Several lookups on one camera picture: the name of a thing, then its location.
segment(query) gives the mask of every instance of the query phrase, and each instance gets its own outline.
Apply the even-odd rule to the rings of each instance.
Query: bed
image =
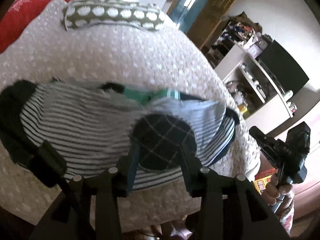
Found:
[[[204,55],[183,32],[172,27],[168,17],[164,28],[154,33],[119,25],[66,32],[60,24],[66,4],[64,0],[52,0],[0,54],[0,90],[18,79],[48,82],[52,77],[72,77],[143,85],[153,90],[174,88],[218,100],[239,114],[240,124],[227,155],[211,168],[221,175],[242,173],[254,180],[260,166],[259,148],[233,98]],[[2,146],[0,159],[0,205],[37,224],[61,190],[46,188],[29,171],[15,165]],[[134,191],[128,198],[118,199],[122,231],[180,219],[197,212],[200,202],[188,195],[182,178]]]

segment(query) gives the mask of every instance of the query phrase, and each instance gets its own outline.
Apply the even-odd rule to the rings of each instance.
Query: door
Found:
[[[235,0],[209,0],[189,29],[187,36],[202,49],[211,34],[221,23]]]

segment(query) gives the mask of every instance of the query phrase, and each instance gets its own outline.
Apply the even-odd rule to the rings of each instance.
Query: white quilted bedspread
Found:
[[[66,32],[60,26],[65,5],[64,0],[51,1],[20,38],[0,54],[1,90],[17,79],[47,82],[52,77],[74,77],[151,89],[176,88],[236,109],[206,58],[181,31],[167,26],[151,33],[129,26],[100,25]],[[0,160],[0,205],[36,224],[60,189],[46,188],[30,172],[13,164],[3,147]],[[212,168],[222,175],[242,173],[253,180],[259,166],[258,146],[240,116],[234,143]],[[122,230],[129,231],[194,213],[200,208],[200,199],[192,199],[178,179],[133,192],[118,204]]]

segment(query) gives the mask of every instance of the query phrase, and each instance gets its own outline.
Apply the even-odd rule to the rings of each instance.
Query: green pillow with white dots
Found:
[[[66,31],[96,24],[129,25],[148,31],[163,28],[165,14],[155,4],[136,0],[71,0],[63,9]]]

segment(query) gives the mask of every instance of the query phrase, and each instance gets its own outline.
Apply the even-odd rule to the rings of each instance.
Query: hand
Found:
[[[267,183],[266,190],[262,192],[262,198],[271,206],[277,203],[277,198],[284,195],[283,202],[279,206],[276,213],[282,212],[284,209],[288,208],[293,200],[294,193],[292,191],[292,185],[280,186],[279,189],[276,188],[278,185],[278,178],[274,174],[271,176],[271,181]]]

